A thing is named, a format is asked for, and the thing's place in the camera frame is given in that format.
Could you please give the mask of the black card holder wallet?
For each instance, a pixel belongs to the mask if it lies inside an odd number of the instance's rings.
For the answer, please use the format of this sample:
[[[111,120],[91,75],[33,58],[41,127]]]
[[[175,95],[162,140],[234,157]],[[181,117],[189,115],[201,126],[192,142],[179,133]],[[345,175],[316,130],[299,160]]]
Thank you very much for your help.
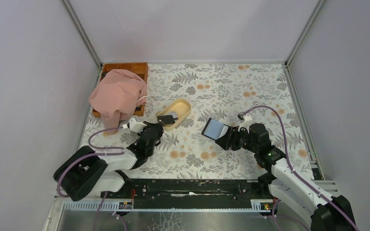
[[[223,137],[229,128],[230,126],[225,125],[213,118],[209,118],[201,134],[211,140],[216,141]]]

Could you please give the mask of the grey striped credit card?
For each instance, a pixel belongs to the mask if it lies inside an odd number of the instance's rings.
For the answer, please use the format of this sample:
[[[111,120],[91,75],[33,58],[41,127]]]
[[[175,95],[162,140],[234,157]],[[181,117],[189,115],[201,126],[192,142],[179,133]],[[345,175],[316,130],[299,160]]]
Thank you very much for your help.
[[[178,120],[176,112],[169,112],[166,115],[158,115],[157,120],[164,126],[171,126]]]

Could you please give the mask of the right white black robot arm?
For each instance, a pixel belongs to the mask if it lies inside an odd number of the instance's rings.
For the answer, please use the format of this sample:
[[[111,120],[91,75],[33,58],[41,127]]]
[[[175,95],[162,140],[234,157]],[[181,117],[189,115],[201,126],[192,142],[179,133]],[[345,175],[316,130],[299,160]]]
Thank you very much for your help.
[[[257,185],[263,198],[274,196],[288,205],[306,222],[311,231],[355,231],[350,202],[334,196],[304,175],[293,170],[287,154],[274,146],[263,124],[249,128],[230,127],[218,121],[207,125],[203,135],[224,150],[241,148],[253,152],[256,162],[266,169]]]

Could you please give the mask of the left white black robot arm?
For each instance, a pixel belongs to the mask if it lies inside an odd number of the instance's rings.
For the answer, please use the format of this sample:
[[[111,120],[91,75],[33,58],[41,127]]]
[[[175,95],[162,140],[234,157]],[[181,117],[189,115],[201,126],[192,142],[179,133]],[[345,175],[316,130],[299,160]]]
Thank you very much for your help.
[[[134,119],[113,131],[120,129],[135,132],[135,142],[128,147],[99,147],[89,142],[79,148],[53,175],[58,196],[79,201],[90,193],[113,192],[119,198],[130,193],[128,178],[121,171],[145,164],[160,145],[164,129],[161,123]]]

